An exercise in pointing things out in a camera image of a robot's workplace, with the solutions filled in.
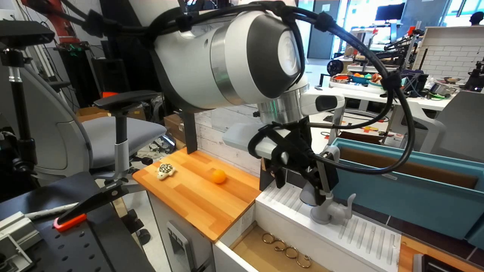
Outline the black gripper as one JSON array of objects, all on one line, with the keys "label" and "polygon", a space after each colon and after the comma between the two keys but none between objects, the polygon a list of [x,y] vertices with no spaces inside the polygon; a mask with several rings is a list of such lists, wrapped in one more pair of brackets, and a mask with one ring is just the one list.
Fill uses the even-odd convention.
[{"label": "black gripper", "polygon": [[278,187],[284,186],[284,169],[297,172],[306,181],[303,202],[311,207],[320,205],[338,183],[332,165],[315,162],[315,154],[303,140],[303,122],[265,124],[255,130],[246,148],[252,157],[264,160],[265,171]]}]

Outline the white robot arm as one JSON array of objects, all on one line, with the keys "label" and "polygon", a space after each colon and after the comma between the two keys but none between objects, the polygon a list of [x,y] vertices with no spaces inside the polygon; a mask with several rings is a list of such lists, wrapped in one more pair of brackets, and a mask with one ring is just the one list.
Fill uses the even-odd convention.
[{"label": "white robot arm", "polygon": [[337,181],[329,159],[311,150],[308,116],[337,109],[343,100],[302,82],[296,30],[256,1],[188,14],[179,0],[128,0],[144,29],[154,69],[167,101],[182,112],[255,104],[258,125],[234,124],[223,134],[276,172],[291,169],[309,184],[306,202],[330,199]]}]

